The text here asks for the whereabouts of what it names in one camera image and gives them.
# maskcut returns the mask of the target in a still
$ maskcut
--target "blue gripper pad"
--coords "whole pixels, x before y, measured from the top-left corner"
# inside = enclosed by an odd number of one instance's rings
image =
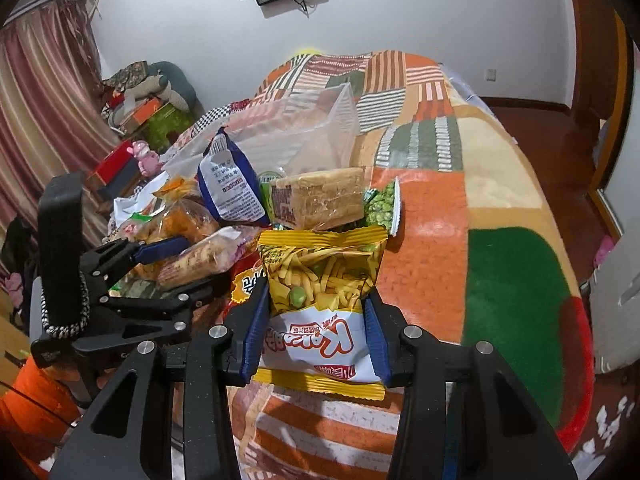
[[[380,296],[377,293],[370,294],[364,300],[364,330],[373,371],[382,383],[387,386],[391,379],[388,343],[373,305],[374,300],[380,300]]]
[[[190,245],[184,236],[175,236],[167,238],[167,240],[140,246],[132,259],[136,264],[148,265],[171,256],[177,256]]]
[[[242,365],[240,367],[240,377],[247,383],[258,371],[262,346],[264,345],[264,335],[269,322],[269,286],[265,284],[264,287],[258,288],[255,292],[256,298],[254,298],[253,293],[249,298],[249,301],[257,301],[257,306],[254,311],[254,318],[251,320],[244,338]]]

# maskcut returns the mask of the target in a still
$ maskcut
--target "pink pig figurine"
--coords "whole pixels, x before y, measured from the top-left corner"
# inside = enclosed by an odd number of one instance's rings
[[[140,173],[145,178],[151,178],[160,173],[162,164],[160,164],[159,156],[156,152],[149,149],[149,145],[144,140],[136,140],[132,148],[127,148],[138,161]]]

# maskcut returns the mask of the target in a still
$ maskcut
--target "cream fabric patch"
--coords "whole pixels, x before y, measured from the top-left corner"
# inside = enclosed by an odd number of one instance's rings
[[[517,146],[481,119],[458,118],[458,127],[469,207],[542,206],[542,192],[518,159]]]

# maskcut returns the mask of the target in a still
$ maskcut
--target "bed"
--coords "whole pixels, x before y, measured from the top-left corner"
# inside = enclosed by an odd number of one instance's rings
[[[575,454],[594,373],[574,273],[527,159],[443,70],[392,50],[300,55],[269,74],[250,106],[351,84],[361,127],[351,164],[370,168],[374,186],[401,181],[402,223],[377,284],[383,300],[441,340],[492,341]],[[401,403],[397,390],[373,402],[258,382],[230,388],[243,475],[382,480]]]

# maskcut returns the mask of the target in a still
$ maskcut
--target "yellow and white snack bag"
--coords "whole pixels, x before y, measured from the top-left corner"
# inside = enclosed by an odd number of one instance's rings
[[[255,379],[307,391],[384,397],[369,357],[362,303],[376,283],[386,238],[382,226],[260,235],[271,319]]]

